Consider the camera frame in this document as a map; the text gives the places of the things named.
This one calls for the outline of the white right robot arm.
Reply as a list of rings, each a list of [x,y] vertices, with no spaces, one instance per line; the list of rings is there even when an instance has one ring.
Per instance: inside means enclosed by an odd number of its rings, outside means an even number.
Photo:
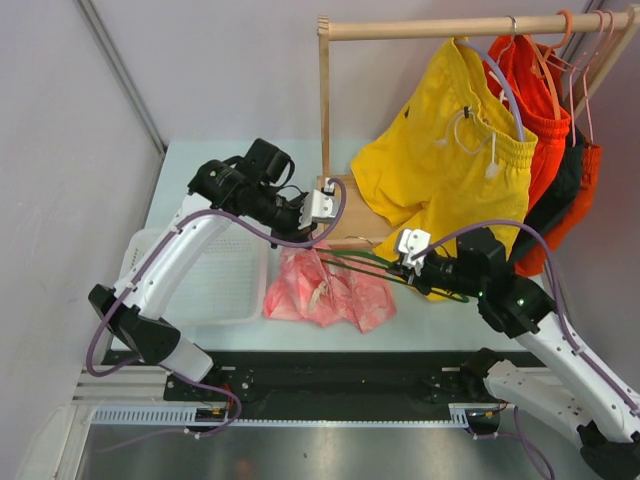
[[[452,238],[456,256],[441,256],[429,233],[402,230],[389,273],[422,294],[444,290],[476,299],[480,317],[494,331],[515,340],[561,383],[551,387],[483,348],[463,366],[463,393],[524,409],[570,441],[603,479],[638,478],[638,393],[581,339],[559,301],[516,274],[488,223]]]

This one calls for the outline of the green wire hanger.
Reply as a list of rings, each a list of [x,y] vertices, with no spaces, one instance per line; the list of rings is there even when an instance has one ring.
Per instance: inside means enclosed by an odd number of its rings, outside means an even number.
[[[394,262],[398,259],[398,254],[394,260],[385,260],[381,256],[371,251],[362,249],[332,249],[329,247],[317,247],[317,250],[326,256],[324,263],[344,267],[357,273],[362,273],[372,277],[389,280],[402,286],[406,286],[421,296],[434,296],[437,300],[451,300],[458,303],[469,303],[471,298],[478,298],[483,295],[482,282],[470,276],[470,296],[467,300],[456,300],[455,298],[445,298],[437,294],[422,295],[413,287],[408,286],[402,279],[394,275]],[[454,257],[443,245],[436,243],[416,255],[417,258],[426,256],[430,252],[435,252],[441,256]]]

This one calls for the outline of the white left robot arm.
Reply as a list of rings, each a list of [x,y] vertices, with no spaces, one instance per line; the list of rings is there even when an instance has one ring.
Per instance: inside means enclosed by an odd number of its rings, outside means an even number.
[[[114,285],[97,284],[88,299],[100,324],[91,339],[86,368],[94,377],[98,341],[110,333],[136,359],[159,366],[186,381],[197,398],[214,397],[221,387],[213,359],[164,319],[176,288],[204,250],[231,225],[238,225],[273,247],[310,248],[318,224],[331,225],[343,206],[335,197],[340,182],[322,189],[282,195],[295,171],[293,159],[258,138],[247,152],[202,164],[187,185],[180,208],[143,258]]]

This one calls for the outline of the pink patterned shorts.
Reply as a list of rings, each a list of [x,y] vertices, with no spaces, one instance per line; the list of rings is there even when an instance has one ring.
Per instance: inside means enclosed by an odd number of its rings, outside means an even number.
[[[273,320],[329,327],[349,322],[369,333],[397,313],[391,281],[324,263],[315,249],[284,248],[267,288],[263,314]]]

